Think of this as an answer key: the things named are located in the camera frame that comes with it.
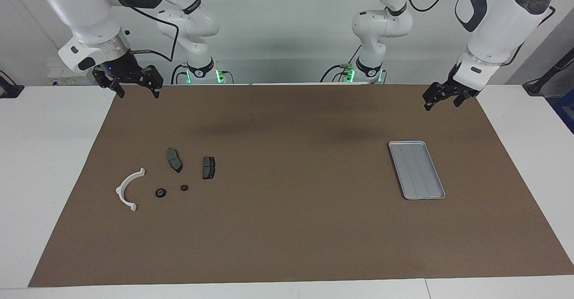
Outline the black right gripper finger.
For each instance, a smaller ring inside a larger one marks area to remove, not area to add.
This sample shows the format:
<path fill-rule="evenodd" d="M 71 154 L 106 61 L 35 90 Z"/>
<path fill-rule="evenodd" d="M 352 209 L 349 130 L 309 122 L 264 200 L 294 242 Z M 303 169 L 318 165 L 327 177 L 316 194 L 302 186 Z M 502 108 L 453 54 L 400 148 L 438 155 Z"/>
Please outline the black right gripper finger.
<path fill-rule="evenodd" d="M 141 69 L 140 86 L 150 90 L 155 99 L 160 96 L 160 89 L 163 86 L 163 78 L 156 66 L 148 65 Z"/>
<path fill-rule="evenodd" d="M 107 88 L 111 91 L 115 92 L 119 98 L 125 97 L 125 91 L 120 84 L 121 77 L 113 77 L 112 79 L 108 78 L 106 72 L 101 68 L 94 68 L 93 69 L 93 76 L 97 84 L 101 88 Z"/>

